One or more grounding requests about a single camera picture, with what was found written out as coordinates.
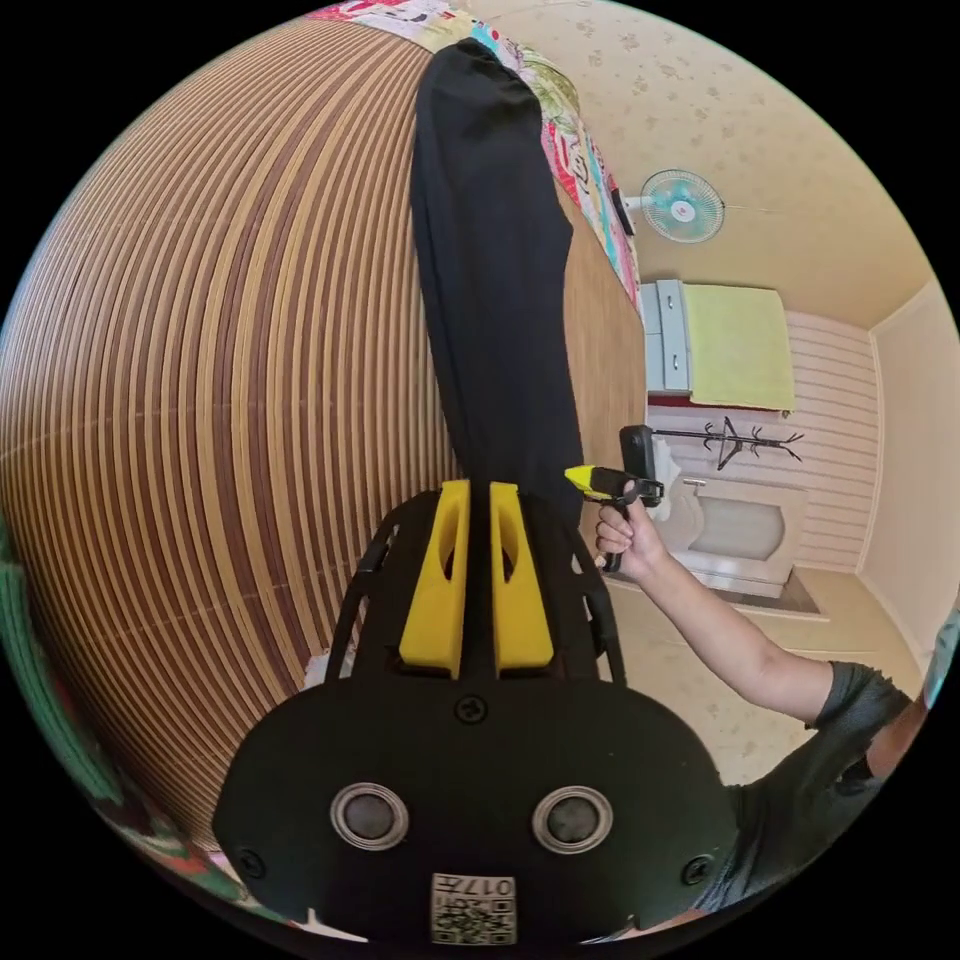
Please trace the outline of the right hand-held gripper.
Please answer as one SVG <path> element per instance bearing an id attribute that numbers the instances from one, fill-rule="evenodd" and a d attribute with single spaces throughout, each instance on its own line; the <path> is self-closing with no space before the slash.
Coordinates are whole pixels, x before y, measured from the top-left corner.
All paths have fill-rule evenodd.
<path id="1" fill-rule="evenodd" d="M 593 472 L 594 467 L 592 465 L 579 465 L 567 468 L 564 471 L 564 477 L 576 488 L 584 500 L 601 502 L 601 492 L 608 494 L 609 498 L 602 506 L 611 505 L 624 510 L 636 500 L 643 503 L 642 494 L 652 490 L 650 483 L 643 478 L 638 478 L 623 470 L 598 467 L 597 483 L 599 486 L 597 489 L 601 491 L 599 492 L 593 487 Z"/>

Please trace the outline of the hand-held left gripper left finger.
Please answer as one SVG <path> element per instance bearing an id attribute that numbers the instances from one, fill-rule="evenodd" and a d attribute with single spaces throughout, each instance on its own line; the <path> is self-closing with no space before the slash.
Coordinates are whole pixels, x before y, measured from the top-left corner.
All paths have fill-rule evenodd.
<path id="1" fill-rule="evenodd" d="M 442 485 L 399 644 L 406 667 L 453 680 L 463 648 L 470 510 L 469 480 Z"/>

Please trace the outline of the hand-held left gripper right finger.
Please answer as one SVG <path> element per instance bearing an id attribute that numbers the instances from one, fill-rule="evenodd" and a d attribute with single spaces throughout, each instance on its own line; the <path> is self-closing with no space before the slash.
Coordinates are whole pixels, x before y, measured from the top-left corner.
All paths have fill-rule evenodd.
<path id="1" fill-rule="evenodd" d="M 490 485 L 489 516 L 496 669 L 545 669 L 554 648 L 516 486 Z"/>

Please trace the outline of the person's right hand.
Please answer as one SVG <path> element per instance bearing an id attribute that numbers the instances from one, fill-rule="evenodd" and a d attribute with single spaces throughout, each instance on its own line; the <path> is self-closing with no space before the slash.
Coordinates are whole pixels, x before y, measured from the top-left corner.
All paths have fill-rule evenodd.
<path id="1" fill-rule="evenodd" d="M 644 587 L 670 556 L 640 500 L 620 510 L 600 508 L 595 528 L 598 566 Z"/>

